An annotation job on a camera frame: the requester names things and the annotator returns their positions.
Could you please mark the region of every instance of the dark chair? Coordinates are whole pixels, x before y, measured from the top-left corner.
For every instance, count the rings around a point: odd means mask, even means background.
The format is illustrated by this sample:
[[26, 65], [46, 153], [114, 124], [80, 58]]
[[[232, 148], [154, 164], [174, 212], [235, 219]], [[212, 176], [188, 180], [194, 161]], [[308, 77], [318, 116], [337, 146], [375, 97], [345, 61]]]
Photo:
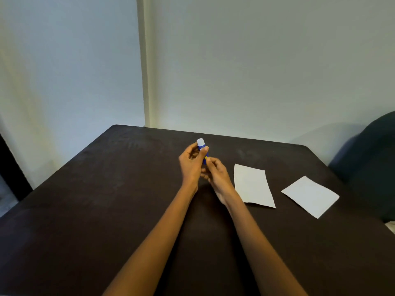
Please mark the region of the dark chair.
[[395, 221], [395, 111], [369, 124], [329, 168], [384, 222]]

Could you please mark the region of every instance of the sheet of paper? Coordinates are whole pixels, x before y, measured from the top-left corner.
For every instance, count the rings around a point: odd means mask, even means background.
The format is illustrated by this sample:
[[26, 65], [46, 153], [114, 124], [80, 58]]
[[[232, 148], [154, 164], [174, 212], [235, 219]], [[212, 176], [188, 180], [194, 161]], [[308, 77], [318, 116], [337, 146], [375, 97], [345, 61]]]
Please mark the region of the sheet of paper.
[[283, 191], [315, 218], [319, 218], [339, 196], [333, 191], [304, 176]]
[[264, 170], [235, 164], [235, 189], [244, 202], [275, 208]]

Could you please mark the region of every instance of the person's left hand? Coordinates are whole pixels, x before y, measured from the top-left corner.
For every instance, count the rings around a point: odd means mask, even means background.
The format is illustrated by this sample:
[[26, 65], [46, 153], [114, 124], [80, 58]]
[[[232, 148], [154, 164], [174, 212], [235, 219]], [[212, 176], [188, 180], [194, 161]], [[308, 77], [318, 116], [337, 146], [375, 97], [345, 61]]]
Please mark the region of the person's left hand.
[[195, 142], [188, 146], [178, 158], [182, 172], [182, 184], [191, 185], [195, 189], [195, 192], [198, 190], [201, 165], [208, 151], [208, 146], [205, 146], [199, 151], [198, 143]]

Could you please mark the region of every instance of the white glue stick cap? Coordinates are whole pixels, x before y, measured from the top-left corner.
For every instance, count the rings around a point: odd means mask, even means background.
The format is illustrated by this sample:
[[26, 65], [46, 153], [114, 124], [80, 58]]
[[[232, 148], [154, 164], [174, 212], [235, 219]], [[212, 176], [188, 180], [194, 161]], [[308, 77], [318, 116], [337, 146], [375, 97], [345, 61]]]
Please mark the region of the white glue stick cap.
[[203, 138], [197, 139], [196, 142], [197, 142], [197, 145], [198, 145], [198, 146], [203, 146], [203, 145], [204, 145], [204, 140], [203, 140]]

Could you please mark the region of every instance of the person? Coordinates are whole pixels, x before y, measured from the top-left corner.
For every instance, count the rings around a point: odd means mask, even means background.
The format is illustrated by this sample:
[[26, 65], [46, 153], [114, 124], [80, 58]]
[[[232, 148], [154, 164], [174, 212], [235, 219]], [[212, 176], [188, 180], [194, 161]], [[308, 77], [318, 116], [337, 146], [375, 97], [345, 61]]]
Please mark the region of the person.
[[180, 155], [180, 190], [154, 229], [107, 287], [103, 296], [148, 296], [155, 293], [188, 206], [198, 190], [200, 177], [208, 180], [220, 202], [228, 209], [260, 293], [307, 295], [259, 229], [233, 187], [221, 161], [207, 157], [206, 167], [202, 168], [208, 150], [206, 146], [199, 152], [197, 143], [194, 143]]

